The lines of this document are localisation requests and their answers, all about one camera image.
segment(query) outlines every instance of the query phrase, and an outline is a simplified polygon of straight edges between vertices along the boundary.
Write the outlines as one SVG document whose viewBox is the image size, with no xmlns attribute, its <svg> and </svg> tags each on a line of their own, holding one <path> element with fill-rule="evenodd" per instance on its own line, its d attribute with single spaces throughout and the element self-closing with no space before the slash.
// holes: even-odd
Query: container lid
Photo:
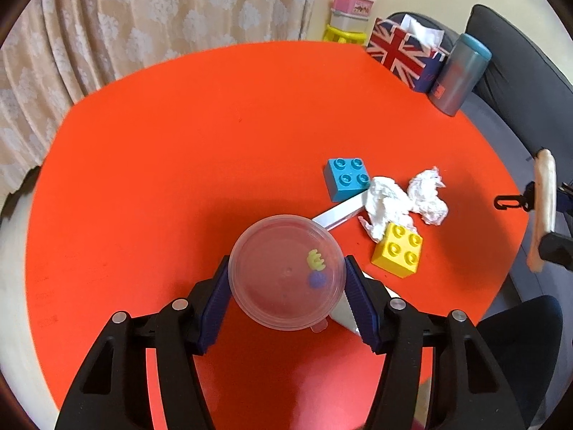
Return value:
<svg viewBox="0 0 573 430">
<path fill-rule="evenodd" d="M 473 51 L 475 51 L 475 52 L 479 53 L 481 56 L 483 56 L 487 61 L 492 59 L 492 52 L 489 51 L 489 48 L 486 47 L 483 43 L 481 43 L 475 37 L 472 37 L 469 34 L 463 33 L 459 36 L 458 42 L 463 43 L 464 45 L 467 45 Z"/>
<path fill-rule="evenodd" d="M 344 11 L 340 11 L 340 9 L 330 8 L 330 11 L 335 16 L 344 16 L 345 18 L 360 19 L 361 21 L 367 21 L 369 19 L 368 16 L 358 16 L 356 14 L 345 13 Z"/>
<path fill-rule="evenodd" d="M 253 320 L 275 330 L 301 330 L 326 318 L 342 297 L 345 259 L 331 234 L 312 220 L 270 216 L 235 243 L 228 280 Z"/>
</svg>

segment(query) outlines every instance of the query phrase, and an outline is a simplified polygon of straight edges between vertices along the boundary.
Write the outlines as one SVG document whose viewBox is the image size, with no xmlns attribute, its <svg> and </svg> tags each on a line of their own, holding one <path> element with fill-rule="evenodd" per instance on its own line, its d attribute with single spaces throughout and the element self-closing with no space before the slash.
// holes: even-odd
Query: table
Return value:
<svg viewBox="0 0 573 430">
<path fill-rule="evenodd" d="M 251 224 L 333 204 L 327 159 L 360 157 L 402 185 L 438 166 L 450 208 L 424 238 L 417 274 L 370 264 L 356 218 L 333 230 L 345 254 L 418 309 L 463 309 L 476 322 L 497 294 L 525 231 L 496 194 L 518 189 L 462 113 L 445 116 L 361 47 L 246 44 L 139 71 L 68 114 L 34 196 L 27 249 L 30 326 L 61 405 L 113 312 L 157 312 L 212 276 Z M 148 355 L 153 364 L 154 355 Z M 382 357 L 337 324 L 281 332 L 231 300 L 219 340 L 197 359 L 218 429 L 349 430 L 366 419 Z M 430 374 L 426 357 L 423 378 Z M 157 429 L 157 371 L 148 372 Z"/>
</svg>

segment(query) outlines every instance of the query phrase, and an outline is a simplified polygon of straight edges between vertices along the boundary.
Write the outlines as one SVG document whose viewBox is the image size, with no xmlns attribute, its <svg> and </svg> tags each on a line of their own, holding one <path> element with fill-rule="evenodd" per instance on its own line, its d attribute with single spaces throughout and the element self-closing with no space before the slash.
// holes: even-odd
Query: purple ball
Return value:
<svg viewBox="0 0 573 430">
<path fill-rule="evenodd" d="M 308 284 L 311 288 L 315 290 L 319 290 L 320 288 L 324 288 L 326 286 L 326 275 L 323 272 L 319 272 L 314 270 L 313 272 L 308 275 Z"/>
</svg>

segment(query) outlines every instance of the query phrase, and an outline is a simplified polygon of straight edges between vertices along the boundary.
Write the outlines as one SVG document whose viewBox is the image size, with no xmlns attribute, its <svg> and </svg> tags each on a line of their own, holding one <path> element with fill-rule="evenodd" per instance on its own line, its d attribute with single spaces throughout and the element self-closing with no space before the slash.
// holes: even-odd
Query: thermos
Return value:
<svg viewBox="0 0 573 430">
<path fill-rule="evenodd" d="M 454 116 L 468 94 L 483 76 L 492 52 L 469 34 L 462 34 L 454 45 L 442 72 L 428 93 L 439 110 Z"/>
</svg>

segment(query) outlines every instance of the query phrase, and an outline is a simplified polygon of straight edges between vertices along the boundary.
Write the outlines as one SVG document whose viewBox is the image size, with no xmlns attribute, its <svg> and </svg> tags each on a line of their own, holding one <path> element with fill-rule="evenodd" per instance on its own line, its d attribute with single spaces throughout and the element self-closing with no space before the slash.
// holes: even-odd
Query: union jack pattern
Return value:
<svg viewBox="0 0 573 430">
<path fill-rule="evenodd" d="M 367 53 L 414 91 L 432 87 L 446 54 L 421 43 L 388 19 L 376 19 Z"/>
</svg>

